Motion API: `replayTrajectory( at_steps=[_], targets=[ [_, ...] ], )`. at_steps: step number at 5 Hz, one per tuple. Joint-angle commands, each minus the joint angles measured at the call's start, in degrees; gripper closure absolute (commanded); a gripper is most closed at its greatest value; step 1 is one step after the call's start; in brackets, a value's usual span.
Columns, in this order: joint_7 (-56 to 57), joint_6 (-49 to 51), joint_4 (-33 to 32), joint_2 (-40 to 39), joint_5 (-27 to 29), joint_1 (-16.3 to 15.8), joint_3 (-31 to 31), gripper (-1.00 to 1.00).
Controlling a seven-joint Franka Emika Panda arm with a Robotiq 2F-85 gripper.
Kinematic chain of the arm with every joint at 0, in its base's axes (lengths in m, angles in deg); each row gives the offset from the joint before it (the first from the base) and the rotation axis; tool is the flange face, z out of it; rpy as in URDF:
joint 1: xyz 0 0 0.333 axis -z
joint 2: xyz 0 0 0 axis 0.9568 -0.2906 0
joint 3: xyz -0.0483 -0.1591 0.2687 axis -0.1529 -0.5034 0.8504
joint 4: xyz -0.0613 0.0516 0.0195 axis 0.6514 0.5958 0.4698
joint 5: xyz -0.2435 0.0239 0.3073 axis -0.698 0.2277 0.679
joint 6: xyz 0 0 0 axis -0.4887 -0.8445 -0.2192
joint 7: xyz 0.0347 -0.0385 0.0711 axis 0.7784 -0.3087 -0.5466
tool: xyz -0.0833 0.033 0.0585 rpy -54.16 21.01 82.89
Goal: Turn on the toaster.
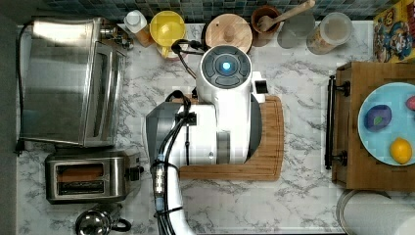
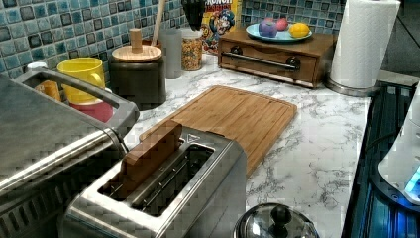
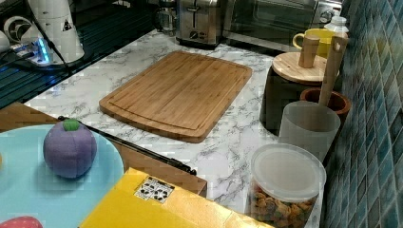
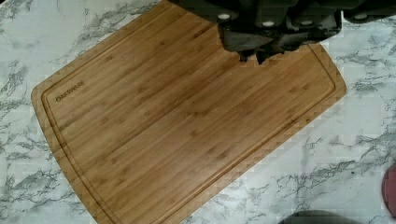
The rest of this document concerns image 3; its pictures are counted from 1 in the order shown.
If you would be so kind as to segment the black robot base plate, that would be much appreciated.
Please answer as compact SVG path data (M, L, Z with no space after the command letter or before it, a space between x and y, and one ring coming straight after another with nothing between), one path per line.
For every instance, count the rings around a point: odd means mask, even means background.
M17 61L15 63L16 66L21 67L22 69L34 69L39 71L66 71L73 70L82 67L84 64L90 61L94 52L92 48L85 48L85 55L71 63L67 63L66 66L64 64L48 64L48 63L37 63L34 57L28 58L27 60Z

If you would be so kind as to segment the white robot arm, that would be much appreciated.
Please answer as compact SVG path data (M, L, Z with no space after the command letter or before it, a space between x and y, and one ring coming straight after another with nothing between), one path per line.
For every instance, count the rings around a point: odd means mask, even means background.
M6 36L32 52L39 67L74 63L84 57L68 0L27 0L31 17L11 16L3 26Z

